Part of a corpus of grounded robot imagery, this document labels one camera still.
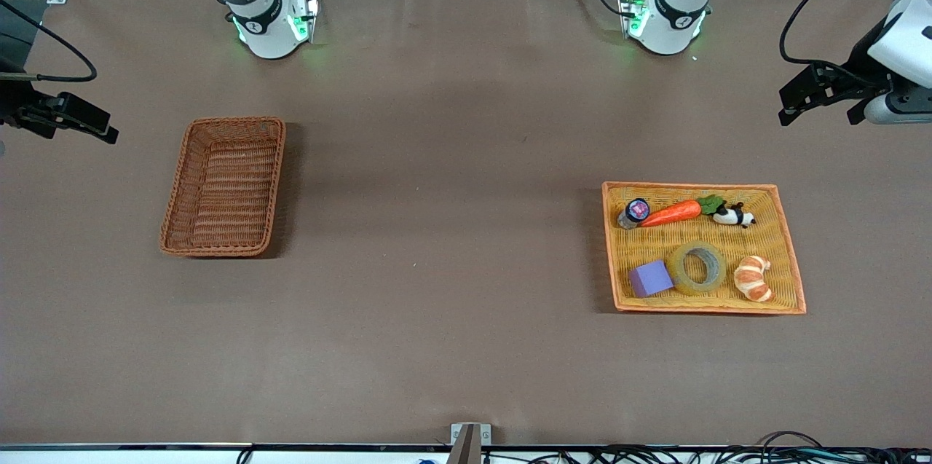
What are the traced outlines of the yellow packing tape roll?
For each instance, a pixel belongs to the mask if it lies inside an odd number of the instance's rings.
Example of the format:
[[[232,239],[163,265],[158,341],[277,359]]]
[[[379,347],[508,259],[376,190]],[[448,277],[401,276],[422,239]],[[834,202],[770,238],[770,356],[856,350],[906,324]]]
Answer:
[[[695,257],[706,269],[706,277],[699,282],[687,272],[687,258]],[[726,274],[727,262],[724,254],[709,242],[693,240],[680,245],[667,259],[667,270],[674,288],[687,296],[705,296],[712,294],[722,284]]]

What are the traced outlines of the brown wicker basket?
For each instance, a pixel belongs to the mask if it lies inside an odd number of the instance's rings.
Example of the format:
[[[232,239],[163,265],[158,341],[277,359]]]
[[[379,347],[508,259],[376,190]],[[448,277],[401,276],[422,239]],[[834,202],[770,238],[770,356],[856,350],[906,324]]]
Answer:
[[[257,257],[271,243],[286,126],[277,117],[187,126],[159,236],[175,257]]]

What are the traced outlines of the yellow basket with orange rim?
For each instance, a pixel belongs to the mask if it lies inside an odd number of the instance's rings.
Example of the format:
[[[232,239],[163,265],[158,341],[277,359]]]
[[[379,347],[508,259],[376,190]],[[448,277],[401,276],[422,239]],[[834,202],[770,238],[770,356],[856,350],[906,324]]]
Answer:
[[[806,311],[775,185],[607,181],[601,197],[617,310]]]

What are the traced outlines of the black and white panda toy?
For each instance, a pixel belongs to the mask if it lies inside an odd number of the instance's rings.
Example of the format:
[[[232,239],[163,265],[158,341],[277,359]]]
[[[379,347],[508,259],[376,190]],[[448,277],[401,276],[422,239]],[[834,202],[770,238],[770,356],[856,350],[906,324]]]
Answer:
[[[722,225],[739,226],[748,229],[757,222],[755,215],[746,211],[743,202],[727,204],[723,202],[712,214],[713,222]]]

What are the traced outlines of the orange toy carrot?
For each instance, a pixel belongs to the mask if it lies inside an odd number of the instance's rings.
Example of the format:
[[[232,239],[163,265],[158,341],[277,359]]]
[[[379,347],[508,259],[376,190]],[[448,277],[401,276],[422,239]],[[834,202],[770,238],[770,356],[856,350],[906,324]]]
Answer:
[[[666,206],[666,208],[662,208],[657,212],[651,212],[646,219],[639,223],[639,227],[649,228],[669,223],[692,221],[692,219],[715,213],[723,203],[724,199],[715,194],[683,200],[676,204]]]

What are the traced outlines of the toy croissant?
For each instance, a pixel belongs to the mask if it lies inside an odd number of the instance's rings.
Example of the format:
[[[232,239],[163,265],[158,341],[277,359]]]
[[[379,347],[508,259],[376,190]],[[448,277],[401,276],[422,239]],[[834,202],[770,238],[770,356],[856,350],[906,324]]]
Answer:
[[[771,268],[769,259],[759,256],[742,258],[733,272],[735,287],[743,297],[752,302],[769,302],[773,298],[773,290],[765,280],[766,271]]]

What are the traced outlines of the small jar with purple lid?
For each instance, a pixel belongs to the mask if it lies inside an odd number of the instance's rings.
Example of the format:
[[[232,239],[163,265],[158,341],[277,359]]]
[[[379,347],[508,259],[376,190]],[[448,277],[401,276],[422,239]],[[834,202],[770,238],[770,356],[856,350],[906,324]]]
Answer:
[[[635,198],[627,202],[619,212],[616,222],[619,228],[636,229],[650,216],[650,205],[643,198]]]

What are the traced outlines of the purple foam cube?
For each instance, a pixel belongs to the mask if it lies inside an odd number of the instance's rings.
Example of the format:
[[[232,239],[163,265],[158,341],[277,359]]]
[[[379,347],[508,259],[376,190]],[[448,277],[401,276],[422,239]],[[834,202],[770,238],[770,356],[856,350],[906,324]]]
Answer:
[[[633,295],[636,298],[649,298],[661,294],[667,289],[675,288],[666,263],[662,259],[638,265],[627,272]]]

